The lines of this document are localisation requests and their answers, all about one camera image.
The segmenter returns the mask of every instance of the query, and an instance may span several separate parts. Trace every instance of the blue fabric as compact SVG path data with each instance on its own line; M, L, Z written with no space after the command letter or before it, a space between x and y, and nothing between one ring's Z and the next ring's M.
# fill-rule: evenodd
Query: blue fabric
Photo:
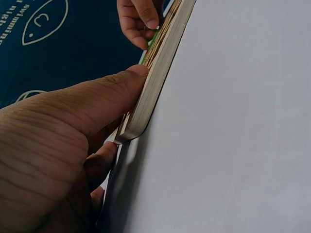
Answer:
M137 64L142 51L122 34L116 2L0 0L0 108L31 90L56 90Z

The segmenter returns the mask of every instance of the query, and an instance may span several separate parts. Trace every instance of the hand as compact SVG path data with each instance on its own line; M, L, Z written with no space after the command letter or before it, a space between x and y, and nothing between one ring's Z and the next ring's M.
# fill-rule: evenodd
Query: hand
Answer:
M163 22L164 0L118 0L118 13L124 35L142 50Z
M117 152L103 142L147 73L134 66L0 110L0 232L96 231Z

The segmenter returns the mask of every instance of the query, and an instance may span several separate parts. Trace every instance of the white surface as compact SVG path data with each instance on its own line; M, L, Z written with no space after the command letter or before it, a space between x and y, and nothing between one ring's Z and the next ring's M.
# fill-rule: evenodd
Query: white surface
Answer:
M271 2L197 0L109 232L311 231L311 2Z

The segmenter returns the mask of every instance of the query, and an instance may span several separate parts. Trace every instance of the fingernail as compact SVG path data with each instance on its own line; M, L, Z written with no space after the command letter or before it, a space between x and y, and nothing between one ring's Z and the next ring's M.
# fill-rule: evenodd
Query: fingernail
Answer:
M134 65L132 67L129 67L127 70L136 72L141 76L147 76L149 73L149 69L144 65Z
M155 20L150 20L149 22L147 22L147 25L146 25L149 29L156 29L157 26L158 26L158 23L157 21Z

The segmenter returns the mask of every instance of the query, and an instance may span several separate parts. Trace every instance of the book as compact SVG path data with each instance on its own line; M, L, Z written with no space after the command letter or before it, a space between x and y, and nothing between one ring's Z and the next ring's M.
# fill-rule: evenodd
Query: book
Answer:
M196 0L175 0L146 51L141 64L150 72L135 108L127 113L110 141L122 144L146 129Z

